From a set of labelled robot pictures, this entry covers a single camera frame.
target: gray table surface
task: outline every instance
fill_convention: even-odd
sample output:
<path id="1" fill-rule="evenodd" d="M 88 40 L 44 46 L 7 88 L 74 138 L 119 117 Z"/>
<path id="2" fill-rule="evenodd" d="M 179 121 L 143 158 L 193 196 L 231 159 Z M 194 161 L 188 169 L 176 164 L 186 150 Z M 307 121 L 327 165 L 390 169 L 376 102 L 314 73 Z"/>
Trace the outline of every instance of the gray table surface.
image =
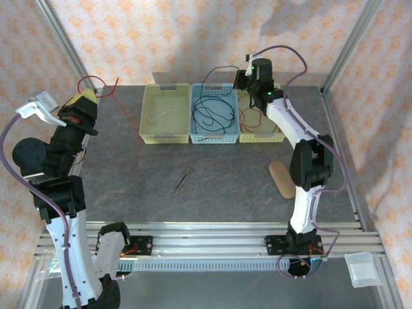
<path id="1" fill-rule="evenodd" d="M 120 309 L 379 309 L 377 289 L 353 288 L 343 259 L 304 280 L 277 272 L 136 272 L 119 281 Z M 58 308 L 61 279 L 44 282 L 37 309 Z"/>
<path id="2" fill-rule="evenodd" d="M 116 96 L 139 126 L 144 86 L 119 86 Z M 319 90 L 291 87 L 290 100 L 298 113 L 322 134 L 330 132 Z M 272 161 L 287 167 L 292 158 L 288 140 L 281 143 L 227 145 L 145 145 L 138 168 L 136 135 L 117 103 L 100 100 L 95 127 L 80 175 L 88 221 L 229 221 L 287 222 L 294 200 L 280 195 L 268 171 Z M 173 189 L 186 169 L 195 170 L 177 193 Z M 335 172 L 328 183 L 342 183 Z M 348 193 L 323 194 L 317 221 L 354 221 Z"/>

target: wall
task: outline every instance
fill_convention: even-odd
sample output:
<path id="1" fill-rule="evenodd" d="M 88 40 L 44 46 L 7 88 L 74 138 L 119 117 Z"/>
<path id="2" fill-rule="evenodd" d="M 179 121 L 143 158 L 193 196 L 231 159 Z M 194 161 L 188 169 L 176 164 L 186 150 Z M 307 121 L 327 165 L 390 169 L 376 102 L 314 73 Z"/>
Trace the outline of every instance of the wall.
<path id="1" fill-rule="evenodd" d="M 45 89 L 62 105 L 76 93 L 77 78 L 61 53 L 34 0 L 0 4 L 1 129 L 28 97 Z M 11 161 L 14 145 L 33 136 L 48 141 L 54 128 L 32 117 L 19 120 L 6 140 Z M 15 308 L 44 223 L 31 194 L 0 167 L 0 299 Z"/>
<path id="2" fill-rule="evenodd" d="M 405 308 L 412 308 L 411 16 L 410 0 L 382 1 L 328 100 Z"/>
<path id="3" fill-rule="evenodd" d="M 273 44 L 301 52 L 320 86 L 366 0 L 51 0 L 89 73 L 114 83 L 201 82 L 212 68 L 245 66 Z M 302 70 L 286 50 L 265 55 L 285 83 Z M 222 76 L 233 80 L 234 74 Z"/>

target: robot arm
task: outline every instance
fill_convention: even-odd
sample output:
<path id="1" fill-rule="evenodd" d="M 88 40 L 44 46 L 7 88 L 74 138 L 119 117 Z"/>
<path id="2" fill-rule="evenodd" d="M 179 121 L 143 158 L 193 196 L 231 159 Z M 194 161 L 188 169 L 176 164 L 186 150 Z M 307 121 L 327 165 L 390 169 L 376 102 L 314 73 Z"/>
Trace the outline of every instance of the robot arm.
<path id="1" fill-rule="evenodd" d="M 286 233 L 287 252 L 305 254 L 309 245 L 317 246 L 319 239 L 313 225 L 318 204 L 315 192 L 324 187 L 333 172 L 332 153 L 311 135 L 329 145 L 333 145 L 333 140 L 311 128 L 297 114 L 283 91 L 274 87 L 269 59 L 248 55 L 247 60 L 248 68 L 237 72 L 234 87 L 248 91 L 250 107 L 256 106 L 275 122 L 294 149 L 289 173 L 296 185 L 296 197 Z"/>
<path id="2" fill-rule="evenodd" d="M 65 214 L 69 234 L 65 235 L 64 220 L 43 199 L 34 196 L 34 204 L 55 244 L 61 266 L 62 308 L 116 309 L 120 306 L 120 290 L 115 280 L 118 259 L 130 245 L 130 235 L 123 222 L 102 227 L 97 242 L 95 265 L 91 259 L 86 233 L 86 205 L 82 178 L 68 176 L 75 156 L 82 149 L 85 134 L 96 135 L 97 100 L 91 89 L 69 100 L 54 118 L 57 108 L 53 99 L 42 92 L 37 101 L 17 110 L 23 118 L 34 113 L 49 124 L 57 124 L 50 140 L 21 140 L 13 150 L 13 160 L 23 178 L 54 201 Z M 65 236 L 68 246 L 65 247 Z M 68 268 L 65 251 L 69 252 Z"/>

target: black wire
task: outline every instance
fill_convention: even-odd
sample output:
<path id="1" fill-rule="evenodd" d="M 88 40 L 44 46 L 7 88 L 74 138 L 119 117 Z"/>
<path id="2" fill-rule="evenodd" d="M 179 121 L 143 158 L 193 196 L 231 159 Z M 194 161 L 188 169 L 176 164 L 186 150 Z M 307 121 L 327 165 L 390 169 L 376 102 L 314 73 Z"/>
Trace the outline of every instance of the black wire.
<path id="1" fill-rule="evenodd" d="M 193 117 L 193 120 L 194 120 L 194 132 L 195 132 L 196 134 L 198 133 L 198 128 L 197 128 L 198 126 L 201 127 L 203 130 L 208 131 L 208 132 L 218 132 L 218 131 L 220 131 L 220 130 L 223 130 L 223 134 L 225 134 L 225 133 L 226 133 L 226 129 L 230 128 L 230 127 L 233 126 L 233 124 L 235 123 L 235 120 L 236 120 L 236 119 L 235 119 L 235 111 L 234 111 L 234 108 L 233 108 L 227 101 L 223 100 L 221 97 L 217 97 L 217 96 L 213 96 L 213 95 L 205 95 L 205 96 L 203 96 L 203 87 L 204 87 L 204 85 L 205 85 L 205 82 L 206 82 L 207 77 L 209 77 L 209 75 L 210 75 L 214 70 L 216 70 L 216 69 L 221 69 L 221 68 L 236 68 L 236 69 L 240 70 L 237 66 L 217 66 L 217 67 L 215 67 L 214 69 L 212 69 L 210 72 L 208 72 L 208 74 L 205 76 L 203 82 L 201 83 L 201 87 L 200 87 L 200 97 L 195 101 L 195 103 L 194 103 L 194 108 L 193 108 L 193 111 L 192 111 L 192 117 Z M 234 89 L 234 87 L 233 87 L 228 93 L 224 94 L 223 96 L 227 97 L 228 95 L 230 95 L 230 94 L 233 92 L 233 89 Z M 211 108 L 208 108 L 208 107 L 206 107 L 206 106 L 204 105 L 204 102 L 212 101 L 212 100 L 213 100 L 213 101 L 217 101 L 217 100 L 218 100 L 218 101 L 221 101 L 221 102 L 225 103 L 226 105 L 228 105 L 228 107 L 229 107 L 229 108 L 231 109 L 231 111 L 232 111 L 232 112 L 230 113 L 231 118 L 225 118 L 225 117 L 223 117 L 222 115 L 219 115 L 219 114 L 213 112 L 213 110 L 212 110 Z M 204 111 L 207 113 L 207 115 L 204 114 L 204 113 L 202 113 L 202 112 L 200 111 L 201 109 L 204 109 Z M 216 123 L 216 124 L 219 125 L 221 128 L 219 128 L 219 129 L 210 129 L 210 128 L 203 127 L 203 126 L 199 123 L 199 121 L 196 119 L 196 112 L 198 112 L 199 114 L 201 114 L 201 115 L 204 116 L 205 118 L 208 118 L 208 119 L 210 119 L 210 120 L 212 121 L 210 124 L 208 124 L 208 123 L 206 123 L 204 120 L 202 120 L 203 125 L 211 127 L 211 126 L 213 126 L 213 125 Z M 229 121 L 229 125 L 228 125 L 228 126 L 224 126 L 219 120 L 216 119 L 216 117 L 213 117 L 212 114 L 215 115 L 216 117 L 220 117 L 220 118 L 222 118 L 222 119 L 224 119 L 224 120 L 226 120 L 226 121 Z"/>
<path id="2" fill-rule="evenodd" d="M 88 151 L 88 149 L 87 149 L 87 147 L 86 147 L 85 145 L 82 145 L 82 151 L 84 152 L 82 159 L 81 159 L 79 162 L 73 164 L 72 166 L 78 165 L 78 164 L 80 164 L 80 163 L 83 162 L 84 157 L 86 156 L 86 153 L 87 153 L 87 151 Z"/>
<path id="3" fill-rule="evenodd" d="M 226 117 L 224 117 L 224 116 L 222 116 L 222 115 L 219 115 L 219 114 L 215 113 L 211 108 L 208 108 L 207 106 L 204 105 L 204 103 L 207 102 L 207 101 L 217 101 L 217 100 L 221 101 L 222 103 L 224 103 L 225 105 L 227 105 L 227 106 L 230 108 L 230 110 L 231 110 L 231 112 L 230 112 L 231 117 L 230 117 L 230 118 L 226 118 Z M 202 119 L 202 120 L 201 120 L 201 122 L 203 122 L 203 125 L 202 125 L 202 124 L 200 123 L 200 121 L 196 118 L 196 112 L 199 113 L 199 114 L 201 114 L 203 117 L 205 117 L 205 118 L 207 118 L 207 119 L 210 119 L 210 120 L 211 120 L 211 123 L 206 123 L 206 122 Z M 218 117 L 226 120 L 226 121 L 229 122 L 229 123 L 228 123 L 226 126 L 224 126 L 224 125 L 221 123 L 221 120 L 218 120 Z M 228 128 L 230 128 L 231 126 L 233 126 L 233 124 L 234 124 L 235 121 L 236 121 L 236 119 L 235 119 L 235 110 L 234 110 L 234 108 L 233 108 L 228 102 L 226 102 L 225 100 L 223 100 L 223 99 L 220 98 L 220 97 L 208 96 L 208 95 L 203 96 L 203 97 L 200 97 L 200 98 L 198 98 L 198 99 L 195 101 L 194 107 L 193 107 L 193 111 L 192 111 L 192 118 L 193 118 L 193 120 L 194 120 L 194 131 L 195 131 L 196 134 L 198 133 L 198 128 L 197 128 L 198 126 L 201 127 L 203 130 L 208 131 L 208 132 L 218 132 L 218 131 L 220 131 L 220 130 L 223 130 L 223 134 L 225 134 L 225 133 L 226 133 L 226 129 L 228 129 Z M 220 128 L 218 128 L 218 129 L 211 129 L 210 127 L 212 127 L 215 123 L 216 123 L 217 125 L 219 125 Z"/>
<path id="4" fill-rule="evenodd" d="M 238 71 L 240 70 L 238 66 L 216 66 L 214 69 L 212 69 L 210 72 L 208 72 L 208 74 L 206 75 L 206 77 L 205 77 L 205 79 L 203 80 L 203 82 L 201 82 L 200 97 L 201 97 L 201 93 L 202 93 L 202 90 L 203 90 L 203 85 L 205 84 L 207 77 L 209 77 L 209 75 L 212 74 L 212 72 L 213 72 L 214 70 L 223 69 L 223 68 L 236 68 L 236 69 L 238 69 Z M 224 96 L 226 97 L 226 96 L 230 95 L 230 94 L 232 93 L 233 89 L 234 89 L 234 87 L 231 89 L 231 91 L 230 91 L 229 93 L 227 93 L 227 94 L 224 95 Z"/>

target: plastic basket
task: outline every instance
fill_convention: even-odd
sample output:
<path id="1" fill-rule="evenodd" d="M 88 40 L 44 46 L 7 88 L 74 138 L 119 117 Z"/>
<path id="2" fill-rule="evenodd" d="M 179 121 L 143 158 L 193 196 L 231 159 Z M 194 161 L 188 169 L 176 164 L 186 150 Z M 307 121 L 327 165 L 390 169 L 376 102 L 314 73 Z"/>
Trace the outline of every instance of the plastic basket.
<path id="1" fill-rule="evenodd" d="M 236 90 L 239 107 L 239 123 L 241 143 L 274 143 L 285 139 L 283 132 L 266 116 L 260 116 L 259 109 L 249 109 L 247 91 Z"/>
<path id="2" fill-rule="evenodd" d="M 191 86 L 147 85 L 144 91 L 140 136 L 146 144 L 189 143 Z"/>
<path id="3" fill-rule="evenodd" d="M 233 108 L 234 121 L 231 126 L 226 120 L 221 120 L 224 126 L 228 126 L 225 130 L 217 122 L 211 122 L 209 118 L 202 116 L 199 113 L 193 113 L 195 110 L 195 102 L 204 96 L 215 96 L 226 101 Z M 228 105 L 220 100 L 209 100 L 203 103 L 205 107 L 210 108 L 215 114 L 232 118 L 232 110 Z M 219 116 L 213 116 L 216 119 L 221 119 Z M 203 121 L 212 124 L 207 126 L 207 129 L 216 130 L 211 132 L 200 127 Z M 194 144 L 235 144 L 239 137 L 239 114 L 238 114 L 238 97 L 236 91 L 233 90 L 233 84 L 204 84 L 201 91 L 201 84 L 192 85 L 192 104 L 191 104 L 191 130 L 190 136 Z"/>

